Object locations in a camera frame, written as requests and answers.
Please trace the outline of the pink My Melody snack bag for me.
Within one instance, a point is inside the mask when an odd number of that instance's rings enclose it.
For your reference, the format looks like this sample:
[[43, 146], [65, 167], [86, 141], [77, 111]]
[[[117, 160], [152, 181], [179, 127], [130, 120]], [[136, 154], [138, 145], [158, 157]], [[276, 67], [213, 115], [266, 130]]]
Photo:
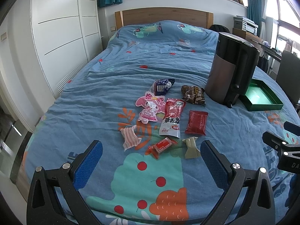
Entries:
[[165, 113], [165, 96], [156, 96], [150, 91], [146, 91], [144, 96], [139, 97], [135, 103], [136, 107], [143, 107], [139, 113], [138, 121], [148, 124], [149, 121], [157, 122], [157, 114]]

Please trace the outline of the wooden bedside cabinet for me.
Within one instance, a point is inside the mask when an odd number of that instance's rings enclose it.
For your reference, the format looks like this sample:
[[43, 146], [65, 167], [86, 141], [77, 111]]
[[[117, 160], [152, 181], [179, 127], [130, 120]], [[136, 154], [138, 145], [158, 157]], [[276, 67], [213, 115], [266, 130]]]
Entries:
[[241, 29], [233, 28], [232, 33], [238, 37], [241, 37], [251, 44], [253, 44], [259, 51], [261, 50], [261, 45], [262, 45], [262, 39], [259, 38], [258, 36], [253, 35], [252, 33], [248, 31], [243, 31]]

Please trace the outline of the green box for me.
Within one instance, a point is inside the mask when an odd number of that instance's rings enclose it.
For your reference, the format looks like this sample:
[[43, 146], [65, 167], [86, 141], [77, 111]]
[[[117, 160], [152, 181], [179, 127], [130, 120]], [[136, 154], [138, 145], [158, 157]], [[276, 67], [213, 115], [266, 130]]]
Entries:
[[252, 79], [245, 95], [239, 96], [248, 111], [281, 110], [284, 106], [277, 95], [262, 81]]

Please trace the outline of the blue patterned bed cover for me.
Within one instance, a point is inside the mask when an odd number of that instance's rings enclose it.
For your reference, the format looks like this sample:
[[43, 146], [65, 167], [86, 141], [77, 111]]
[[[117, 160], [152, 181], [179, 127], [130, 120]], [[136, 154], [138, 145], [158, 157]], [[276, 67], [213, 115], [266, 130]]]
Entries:
[[[152, 32], [138, 34], [138, 25], [118, 30], [107, 48], [88, 63], [64, 87], [48, 109], [25, 151], [24, 168], [32, 178], [35, 168], [59, 168], [74, 160], [94, 141], [103, 144], [103, 155], [80, 194], [103, 224], [134, 224], [136, 219], [163, 221], [159, 210], [167, 203], [171, 219], [202, 221], [222, 194], [202, 158], [185, 159], [186, 145], [164, 151], [158, 160], [147, 148], [161, 140], [157, 122], [138, 121], [136, 107], [159, 79], [173, 78], [167, 98], [180, 99], [183, 85], [204, 87], [211, 70], [218, 34], [196, 28], [187, 34], [176, 21], [161, 21]], [[284, 130], [285, 121], [299, 124], [299, 117], [284, 91], [269, 75], [256, 68], [253, 77], [262, 80], [283, 102], [279, 111], [248, 111], [237, 101], [228, 108], [209, 97], [205, 106], [186, 104], [180, 130], [185, 131], [190, 110], [208, 113], [205, 135], [231, 162], [245, 169], [265, 167], [274, 192], [276, 221], [288, 211], [286, 201], [291, 173], [277, 168], [278, 156], [264, 144], [262, 134], [272, 132], [289, 143], [299, 138]], [[124, 151], [122, 128], [137, 125], [138, 146]]]

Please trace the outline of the dark blue snack packet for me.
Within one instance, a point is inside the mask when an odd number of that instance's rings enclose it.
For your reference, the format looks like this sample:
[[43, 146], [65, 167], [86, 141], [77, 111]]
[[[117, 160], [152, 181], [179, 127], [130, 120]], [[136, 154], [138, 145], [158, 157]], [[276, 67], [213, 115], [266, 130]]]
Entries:
[[174, 83], [175, 79], [156, 80], [149, 91], [156, 96], [166, 95]]

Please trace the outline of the dark chair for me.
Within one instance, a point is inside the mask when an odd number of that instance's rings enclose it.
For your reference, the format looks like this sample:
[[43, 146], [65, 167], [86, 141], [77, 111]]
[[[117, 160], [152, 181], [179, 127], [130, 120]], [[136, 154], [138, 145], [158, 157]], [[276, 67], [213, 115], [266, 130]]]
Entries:
[[293, 104], [299, 103], [299, 58], [284, 50], [276, 77], [276, 83], [283, 89]]

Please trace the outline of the dark red snack packet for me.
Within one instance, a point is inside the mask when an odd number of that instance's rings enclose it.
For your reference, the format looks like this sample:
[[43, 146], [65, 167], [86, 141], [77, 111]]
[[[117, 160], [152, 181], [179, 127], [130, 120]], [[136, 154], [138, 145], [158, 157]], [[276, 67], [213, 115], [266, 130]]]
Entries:
[[205, 131], [206, 131], [207, 117], [208, 117], [207, 112], [190, 110], [189, 121], [185, 133], [206, 135]]

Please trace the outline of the pink striped snack packet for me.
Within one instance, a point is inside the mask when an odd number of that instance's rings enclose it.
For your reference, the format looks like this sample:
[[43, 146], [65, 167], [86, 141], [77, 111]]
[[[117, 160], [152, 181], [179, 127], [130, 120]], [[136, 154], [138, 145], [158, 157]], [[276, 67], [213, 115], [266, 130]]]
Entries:
[[134, 125], [132, 127], [122, 128], [120, 130], [121, 134], [124, 138], [124, 143], [123, 143], [124, 151], [126, 151], [127, 149], [130, 149], [132, 147], [136, 147], [140, 144], [142, 139], [137, 137], [137, 135], [135, 134], [136, 128], [137, 128], [137, 125]]

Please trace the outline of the orange hawthorn snack packet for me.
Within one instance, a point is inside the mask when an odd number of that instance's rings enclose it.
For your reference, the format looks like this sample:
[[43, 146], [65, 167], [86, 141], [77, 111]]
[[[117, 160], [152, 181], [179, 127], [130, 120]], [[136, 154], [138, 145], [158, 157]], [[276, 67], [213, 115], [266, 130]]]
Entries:
[[177, 144], [177, 141], [165, 137], [156, 144], [149, 146], [145, 152], [145, 155], [153, 155], [153, 157], [158, 160], [161, 153], [163, 153], [169, 147]]

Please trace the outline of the teal curtain right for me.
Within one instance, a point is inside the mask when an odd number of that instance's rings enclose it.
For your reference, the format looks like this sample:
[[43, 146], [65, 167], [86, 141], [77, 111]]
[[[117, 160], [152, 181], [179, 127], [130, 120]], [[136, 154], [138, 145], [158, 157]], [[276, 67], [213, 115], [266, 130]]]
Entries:
[[248, 0], [247, 17], [258, 25], [257, 32], [261, 29], [263, 0]]

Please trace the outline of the white printer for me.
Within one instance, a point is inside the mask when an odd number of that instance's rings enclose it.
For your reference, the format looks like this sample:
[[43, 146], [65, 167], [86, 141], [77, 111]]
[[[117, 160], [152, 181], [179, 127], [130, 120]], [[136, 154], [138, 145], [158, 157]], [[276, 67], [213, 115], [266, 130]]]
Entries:
[[233, 27], [235, 29], [241, 29], [242, 31], [252, 33], [255, 36], [257, 35], [258, 25], [252, 20], [244, 16], [236, 16], [233, 18], [233, 20], [234, 20]]

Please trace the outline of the black and bronze bin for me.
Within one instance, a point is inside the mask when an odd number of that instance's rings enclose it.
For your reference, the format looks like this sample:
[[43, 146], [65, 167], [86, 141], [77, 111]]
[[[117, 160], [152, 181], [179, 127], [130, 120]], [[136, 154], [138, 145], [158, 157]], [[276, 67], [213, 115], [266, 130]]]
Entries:
[[204, 88], [215, 102], [231, 108], [245, 95], [258, 63], [259, 50], [234, 34], [220, 32]]

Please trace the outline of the beige small snack packet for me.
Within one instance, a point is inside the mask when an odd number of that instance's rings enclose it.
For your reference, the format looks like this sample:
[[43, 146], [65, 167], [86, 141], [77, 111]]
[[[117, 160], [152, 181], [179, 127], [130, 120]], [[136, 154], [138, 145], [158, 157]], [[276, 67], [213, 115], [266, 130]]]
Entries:
[[183, 139], [182, 141], [186, 144], [187, 151], [184, 155], [185, 159], [192, 159], [200, 157], [200, 150], [197, 148], [196, 140], [197, 137], [189, 137], [187, 139]]

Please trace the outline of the red and white snack pouch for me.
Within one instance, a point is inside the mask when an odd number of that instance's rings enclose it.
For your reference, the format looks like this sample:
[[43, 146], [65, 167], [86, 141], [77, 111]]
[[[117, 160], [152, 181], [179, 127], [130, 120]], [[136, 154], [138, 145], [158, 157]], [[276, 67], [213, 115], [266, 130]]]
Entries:
[[180, 121], [185, 105], [186, 103], [181, 99], [167, 99], [165, 115], [159, 129], [160, 136], [171, 136], [178, 139], [181, 137]]

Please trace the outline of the brown snack packet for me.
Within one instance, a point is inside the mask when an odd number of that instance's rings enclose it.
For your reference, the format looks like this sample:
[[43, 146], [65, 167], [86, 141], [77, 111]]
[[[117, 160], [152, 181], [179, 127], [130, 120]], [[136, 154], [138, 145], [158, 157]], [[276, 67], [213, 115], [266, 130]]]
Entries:
[[203, 88], [183, 85], [181, 87], [181, 93], [183, 94], [183, 100], [185, 100], [186, 102], [194, 105], [206, 106]]

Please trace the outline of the white wardrobe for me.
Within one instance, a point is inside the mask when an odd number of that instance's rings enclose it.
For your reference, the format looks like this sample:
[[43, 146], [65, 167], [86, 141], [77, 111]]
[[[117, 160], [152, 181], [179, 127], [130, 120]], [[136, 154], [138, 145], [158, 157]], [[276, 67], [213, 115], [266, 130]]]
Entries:
[[36, 53], [55, 98], [102, 50], [97, 0], [31, 0]]

